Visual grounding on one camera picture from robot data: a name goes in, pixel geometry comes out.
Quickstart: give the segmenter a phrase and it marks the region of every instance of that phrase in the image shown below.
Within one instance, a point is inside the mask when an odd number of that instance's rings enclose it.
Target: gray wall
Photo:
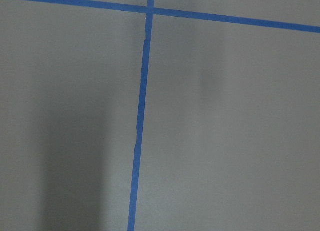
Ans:
[[[319,2],[155,5],[320,26]],[[18,0],[0,13],[0,229],[126,230],[145,15]],[[155,16],[135,230],[318,231],[319,47]]]

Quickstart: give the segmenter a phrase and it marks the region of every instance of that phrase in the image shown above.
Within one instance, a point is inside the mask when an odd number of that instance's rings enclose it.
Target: blue tape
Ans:
[[[302,24],[287,23],[287,22],[276,22],[276,21],[268,21],[268,20],[245,18],[245,17],[234,17],[234,16],[226,16],[226,15],[218,15],[218,14],[180,11],[180,10],[156,8],[156,7],[153,9],[153,14],[170,16],[170,17],[187,18],[187,19],[208,20],[208,21],[216,21],[216,22],[231,23],[231,24],[251,25],[251,26],[275,28],[275,29],[320,33],[320,27],[318,26],[302,25]]]
[[[148,8],[153,9],[154,5],[155,5],[155,0],[148,0]],[[145,121],[145,108],[146,108],[146,95],[147,95],[147,84],[148,84],[148,71],[149,71],[153,16],[154,15],[151,12],[148,12],[146,14],[146,21],[145,21],[145,40],[144,40],[143,55],[142,55],[140,95],[139,95],[138,116],[137,116],[137,123],[136,123],[137,135],[136,135],[136,144],[134,148],[134,158],[133,158],[128,231],[135,231],[135,224],[136,224],[140,161],[141,161],[142,140],[143,140],[144,121]]]
[[[122,3],[113,3],[113,2],[100,2],[100,1],[91,1],[91,0],[22,0],[22,1],[33,1],[40,3],[49,3],[49,4],[58,4],[58,5],[70,5],[70,6],[79,6],[79,7],[88,7],[96,9],[105,9],[105,10],[117,10],[117,11],[126,11],[134,13],[147,13],[147,7],[129,5]]]
[[[201,12],[189,12],[189,11],[181,11],[181,10],[165,9],[165,8],[156,8],[154,7],[155,0],[148,0],[148,7],[130,5],[130,4],[112,3],[112,2],[90,1],[90,0],[24,0],[24,1],[80,6],[80,7],[88,7],[88,8],[96,8],[96,9],[105,9],[105,10],[117,10],[117,11],[125,11],[125,12],[141,13],[141,14],[154,14],[154,15],[196,19],[196,20],[208,20],[208,21],[216,21],[216,22],[223,22],[223,23],[260,26],[260,27],[267,27],[267,28],[274,28],[274,29],[294,30],[294,31],[320,34],[319,26],[268,21],[268,20],[261,20],[261,19],[226,16],[226,15],[201,13]]]

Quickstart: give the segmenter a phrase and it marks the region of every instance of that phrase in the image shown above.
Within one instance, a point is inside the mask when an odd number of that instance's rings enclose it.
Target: blue painter's tape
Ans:
[[[148,0],[148,8],[153,8],[154,5],[155,5],[155,0]],[[142,55],[140,95],[139,95],[138,117],[137,117],[137,123],[136,123],[137,136],[136,136],[136,144],[134,148],[134,158],[133,158],[128,231],[135,231],[135,224],[136,224],[140,161],[141,161],[142,140],[143,140],[144,121],[145,121],[145,108],[146,108],[152,25],[153,25],[153,14],[149,12],[146,14],[146,20],[145,20],[145,41],[143,45],[143,55]]]
[[[319,26],[269,21],[269,20],[253,19],[253,18],[246,18],[246,17],[226,16],[226,15],[201,13],[201,12],[189,12],[189,11],[181,11],[181,10],[165,9],[165,8],[156,8],[154,7],[155,0],[148,0],[147,7],[130,5],[130,4],[122,4],[122,3],[91,1],[91,0],[23,0],[23,1],[33,1],[33,2],[59,4],[59,5],[71,5],[71,6],[80,6],[80,7],[88,7],[88,8],[96,8],[96,9],[105,9],[105,10],[117,10],[117,11],[125,11],[125,12],[141,13],[141,14],[154,14],[154,15],[161,15],[161,16],[179,17],[179,18],[196,19],[196,20],[208,20],[208,21],[216,21],[216,22],[223,22],[223,23],[260,26],[260,27],[268,27],[268,28],[274,28],[274,29],[294,30],[294,31],[320,34]]]
[[[91,1],[91,0],[22,0],[22,1],[33,1],[40,3],[49,3],[49,4],[59,4],[59,5],[70,5],[70,6],[80,6],[96,9],[105,9],[105,10],[117,10],[117,11],[126,11],[134,13],[145,14],[147,12],[147,7],[113,3],[113,2],[100,2],[100,1]]]
[[[179,17],[179,18],[196,19],[196,20],[216,21],[216,22],[231,23],[231,24],[260,26],[260,27],[268,27],[268,28],[275,28],[275,29],[295,30],[295,31],[311,32],[311,33],[318,33],[318,34],[320,33],[320,27],[318,26],[268,21],[268,20],[245,18],[245,17],[225,16],[225,15],[210,14],[210,13],[189,12],[189,11],[180,11],[180,10],[155,7],[153,9],[153,14],[162,15],[162,16]]]

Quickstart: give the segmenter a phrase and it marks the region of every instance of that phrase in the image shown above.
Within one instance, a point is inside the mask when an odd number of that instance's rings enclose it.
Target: vertical tape strip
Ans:
[[[153,9],[154,5],[155,5],[155,0],[148,0],[147,7],[149,9]],[[136,144],[135,144],[135,148],[134,148],[134,158],[133,158],[128,231],[134,231],[135,224],[136,224],[140,161],[141,161],[142,140],[143,140],[143,132],[144,132],[146,95],[147,95],[147,83],[148,83],[148,71],[149,71],[149,59],[150,59],[150,47],[151,47],[153,18],[154,18],[153,13],[147,12],[146,20],[145,20],[145,40],[144,40],[144,45],[143,45],[139,106],[138,106],[138,115],[137,115],[137,123],[136,123],[137,135],[136,135]]]

